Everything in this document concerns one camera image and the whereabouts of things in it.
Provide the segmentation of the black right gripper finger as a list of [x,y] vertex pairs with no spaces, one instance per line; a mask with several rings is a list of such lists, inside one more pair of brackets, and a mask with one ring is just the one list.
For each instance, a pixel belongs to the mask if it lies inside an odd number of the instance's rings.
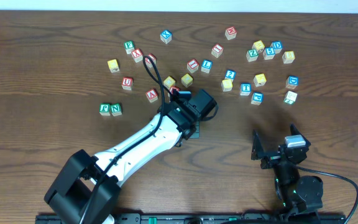
[[264,157],[264,150],[262,147],[262,144],[259,139],[259,135],[256,130],[253,130],[253,143],[252,143],[252,153],[251,153],[251,159],[254,160],[260,160]]
[[[294,125],[294,124],[291,124],[290,125],[290,132],[291,132],[291,136],[292,135],[302,135],[301,133],[300,133],[300,131],[296,128],[296,126]],[[305,139],[305,141],[306,141],[306,145],[305,146],[311,146],[311,143],[309,142],[309,140],[307,140],[307,138],[305,138],[304,137],[304,135],[302,135],[303,136],[303,138]]]

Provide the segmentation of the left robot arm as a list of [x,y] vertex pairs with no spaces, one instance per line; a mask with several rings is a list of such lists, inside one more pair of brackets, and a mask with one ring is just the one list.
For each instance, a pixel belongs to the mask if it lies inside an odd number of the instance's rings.
[[112,210],[122,185],[149,160],[189,139],[196,123],[210,119],[218,104],[206,91],[174,91],[154,118],[122,143],[90,156],[75,152],[44,200],[63,223],[115,223]]

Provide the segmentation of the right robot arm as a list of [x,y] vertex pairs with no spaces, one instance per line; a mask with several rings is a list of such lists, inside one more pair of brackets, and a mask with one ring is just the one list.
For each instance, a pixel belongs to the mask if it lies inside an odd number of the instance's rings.
[[256,131],[253,131],[251,159],[259,160],[262,169],[273,169],[275,190],[284,208],[279,212],[283,221],[301,214],[316,212],[323,206],[323,181],[317,176],[301,176],[297,165],[307,158],[311,143],[295,125],[278,149],[265,152]]

